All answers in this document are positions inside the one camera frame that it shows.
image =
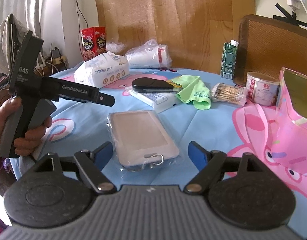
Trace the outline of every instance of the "human hand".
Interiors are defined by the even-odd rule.
[[[21,106],[21,98],[16,97],[14,99],[8,99],[0,107],[0,139],[2,131],[6,124],[7,118],[16,112]],[[46,133],[46,128],[52,124],[51,117],[48,117],[44,123],[32,130],[28,130],[24,138],[17,138],[14,141],[15,153],[20,156],[27,156],[34,152],[35,148],[40,144],[41,138]]]

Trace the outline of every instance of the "gripper handle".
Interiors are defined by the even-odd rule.
[[[56,106],[47,99],[22,95],[21,102],[19,109],[6,121],[1,136],[0,157],[19,158],[15,153],[15,139],[23,138],[27,130],[42,125],[44,120],[56,110]]]

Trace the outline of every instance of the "green cloth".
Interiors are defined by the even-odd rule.
[[[199,76],[182,75],[172,81],[182,85],[183,89],[177,94],[180,101],[185,104],[193,101],[194,107],[199,110],[210,108],[210,90]]]

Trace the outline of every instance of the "metal screw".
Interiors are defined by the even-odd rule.
[[[103,182],[98,185],[98,190],[102,190],[102,191],[109,191],[109,190],[112,190],[113,188],[114,188],[114,185],[109,182]]]
[[[189,191],[189,192],[199,192],[201,191],[203,188],[199,185],[199,184],[196,184],[196,183],[193,183],[193,184],[189,184],[187,185],[186,189]]]

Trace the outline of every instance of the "tin can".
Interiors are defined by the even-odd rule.
[[[273,106],[277,100],[279,81],[257,72],[247,73],[248,98],[262,106]]]

